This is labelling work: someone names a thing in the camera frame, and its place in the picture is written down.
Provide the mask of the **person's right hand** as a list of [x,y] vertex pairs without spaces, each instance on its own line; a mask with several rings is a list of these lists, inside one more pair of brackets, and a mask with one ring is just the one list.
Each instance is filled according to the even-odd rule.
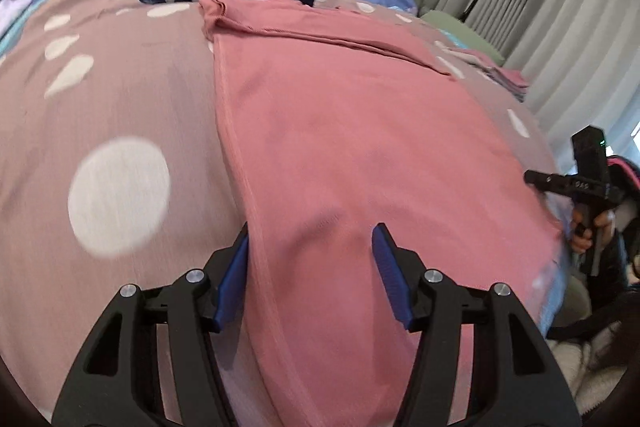
[[572,251],[578,255],[585,254],[593,245],[595,239],[601,239],[601,246],[606,247],[612,242],[615,233],[615,213],[613,210],[602,212],[600,216],[592,221],[592,228],[584,228],[584,231],[578,232],[577,228],[582,224],[584,218],[578,208],[572,213],[572,222],[570,229],[570,247]]

